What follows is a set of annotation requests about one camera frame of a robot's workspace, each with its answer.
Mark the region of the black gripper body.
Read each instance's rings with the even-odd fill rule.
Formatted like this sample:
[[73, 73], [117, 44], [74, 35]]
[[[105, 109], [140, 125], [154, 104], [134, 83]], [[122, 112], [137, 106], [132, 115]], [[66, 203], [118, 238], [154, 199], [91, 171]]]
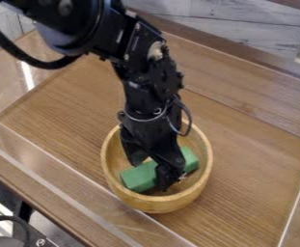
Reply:
[[124, 127], [136, 143], [156, 162], [158, 158], [184, 158], [177, 145], [181, 132], [181, 111], [185, 105], [178, 94], [164, 99], [149, 90], [125, 87], [125, 105], [118, 113], [120, 127]]

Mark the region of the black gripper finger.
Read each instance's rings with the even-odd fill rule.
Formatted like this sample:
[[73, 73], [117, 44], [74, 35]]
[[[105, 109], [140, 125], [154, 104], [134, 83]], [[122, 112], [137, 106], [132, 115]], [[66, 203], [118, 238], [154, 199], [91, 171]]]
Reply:
[[138, 166], [148, 158], [148, 154], [136, 143], [129, 131], [124, 127], [120, 128], [120, 138], [128, 161], [132, 166]]
[[157, 159], [156, 179], [160, 191], [166, 191], [168, 188], [180, 181], [185, 174], [185, 159], [176, 157], [172, 160]]

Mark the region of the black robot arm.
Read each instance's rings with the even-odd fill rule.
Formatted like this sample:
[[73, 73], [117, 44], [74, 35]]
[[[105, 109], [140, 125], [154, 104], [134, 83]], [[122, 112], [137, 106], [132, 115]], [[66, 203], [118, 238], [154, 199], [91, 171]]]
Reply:
[[65, 56], [94, 54], [121, 81], [125, 106], [120, 138], [129, 163], [157, 162], [157, 186], [168, 189], [184, 176], [177, 146], [181, 127], [182, 74], [160, 30], [121, 0], [0, 0], [35, 21], [49, 48]]

